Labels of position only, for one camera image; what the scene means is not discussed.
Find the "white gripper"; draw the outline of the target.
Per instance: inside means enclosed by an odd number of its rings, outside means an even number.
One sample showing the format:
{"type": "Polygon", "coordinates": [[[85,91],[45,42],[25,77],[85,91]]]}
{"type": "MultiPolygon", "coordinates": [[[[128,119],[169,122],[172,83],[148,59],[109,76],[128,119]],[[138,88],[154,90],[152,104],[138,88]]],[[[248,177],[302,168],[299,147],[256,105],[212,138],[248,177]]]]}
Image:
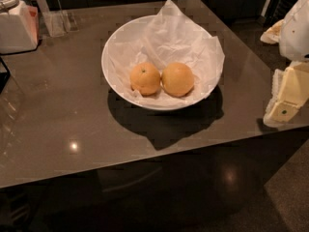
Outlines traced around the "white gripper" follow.
{"type": "Polygon", "coordinates": [[[280,54],[293,61],[272,77],[272,98],[263,121],[268,127],[278,128],[290,122],[309,100],[309,0],[297,0],[284,19],[269,27],[260,40],[279,43],[280,54]]]}

